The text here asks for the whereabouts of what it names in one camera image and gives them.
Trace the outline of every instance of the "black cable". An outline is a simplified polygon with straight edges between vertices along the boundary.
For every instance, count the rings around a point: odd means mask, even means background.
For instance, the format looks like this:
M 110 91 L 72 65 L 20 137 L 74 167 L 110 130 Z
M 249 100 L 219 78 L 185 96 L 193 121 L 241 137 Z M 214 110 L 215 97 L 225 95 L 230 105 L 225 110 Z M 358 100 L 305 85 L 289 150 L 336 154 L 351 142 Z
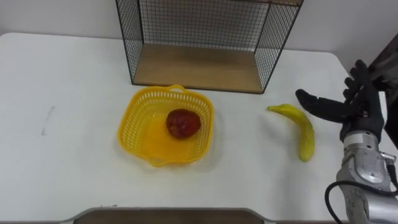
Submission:
M 341 181 L 333 182 L 326 188 L 326 190 L 325 190 L 326 207 L 327 207 L 330 215 L 335 220 L 335 222 L 337 222 L 337 224 L 343 224 L 343 222 L 337 217 L 336 213 L 333 211 L 333 209 L 332 209 L 332 207 L 330 205 L 330 200 L 329 200 L 330 191 L 333 188 L 335 188 L 336 186 L 350 185 L 350 186 L 359 187 L 359 188 L 361 188 L 363 190 L 367 190 L 367 191 L 370 191 L 372 193 L 383 195 L 383 196 L 393 196 L 393 197 L 398 196 L 398 182 L 397 182 L 397 176 L 396 176 L 396 168 L 395 168 L 394 165 L 387 165 L 387 171 L 389 173 L 389 176 L 390 176 L 392 184 L 397 189 L 394 192 L 388 192 L 388 191 L 384 191 L 384 190 L 379 190 L 379 189 L 376 189 L 374 187 L 368 186 L 366 184 L 361 184 L 361 183 L 357 183 L 357 182 L 353 182 L 353 181 L 349 181 L 349 180 L 341 180 Z

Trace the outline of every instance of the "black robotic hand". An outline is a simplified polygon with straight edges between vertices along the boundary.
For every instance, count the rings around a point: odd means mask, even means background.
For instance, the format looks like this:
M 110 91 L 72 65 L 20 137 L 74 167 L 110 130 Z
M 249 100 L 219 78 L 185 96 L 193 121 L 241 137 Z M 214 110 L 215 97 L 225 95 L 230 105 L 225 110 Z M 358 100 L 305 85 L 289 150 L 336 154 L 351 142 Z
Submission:
M 381 141 L 384 119 L 381 113 L 379 93 L 373 87 L 368 67 L 358 60 L 351 69 L 352 78 L 346 78 L 348 89 L 343 92 L 344 103 L 318 98 L 305 90 L 297 90 L 296 97 L 302 107 L 312 115 L 332 122 L 342 123 L 340 140 L 351 131 L 369 131 Z

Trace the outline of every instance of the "wooden board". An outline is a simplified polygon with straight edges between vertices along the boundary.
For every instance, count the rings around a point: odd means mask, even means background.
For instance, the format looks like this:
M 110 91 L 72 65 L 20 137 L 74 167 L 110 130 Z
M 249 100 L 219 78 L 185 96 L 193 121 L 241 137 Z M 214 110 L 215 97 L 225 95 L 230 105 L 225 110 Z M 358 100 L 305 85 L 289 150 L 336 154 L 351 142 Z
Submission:
M 233 0 L 233 1 L 249 1 L 249 2 L 259 2 L 267 4 L 281 4 L 286 6 L 301 6 L 303 0 Z
M 144 44 L 138 85 L 262 93 L 253 52 Z
M 75 220 L 75 224 L 262 224 L 245 210 L 97 210 Z

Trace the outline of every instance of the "wooden shelf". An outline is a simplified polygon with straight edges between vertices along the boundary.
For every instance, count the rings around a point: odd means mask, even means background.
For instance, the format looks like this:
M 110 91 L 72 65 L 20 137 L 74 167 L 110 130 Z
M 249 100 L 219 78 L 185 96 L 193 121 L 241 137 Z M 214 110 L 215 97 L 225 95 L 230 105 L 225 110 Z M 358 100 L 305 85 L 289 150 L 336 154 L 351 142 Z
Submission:
M 262 93 L 253 52 L 144 44 L 137 85 Z
M 285 6 L 301 6 L 303 0 L 232 0 L 232 1 L 249 1 L 267 4 L 281 4 Z

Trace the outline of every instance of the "metal wire shelf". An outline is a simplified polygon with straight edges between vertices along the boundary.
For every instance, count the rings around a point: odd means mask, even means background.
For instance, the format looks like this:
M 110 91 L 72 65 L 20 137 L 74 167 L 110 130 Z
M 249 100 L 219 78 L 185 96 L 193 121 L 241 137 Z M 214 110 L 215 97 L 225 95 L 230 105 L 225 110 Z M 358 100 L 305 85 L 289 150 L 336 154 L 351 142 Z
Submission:
M 303 0 L 116 0 L 132 84 L 263 93 Z

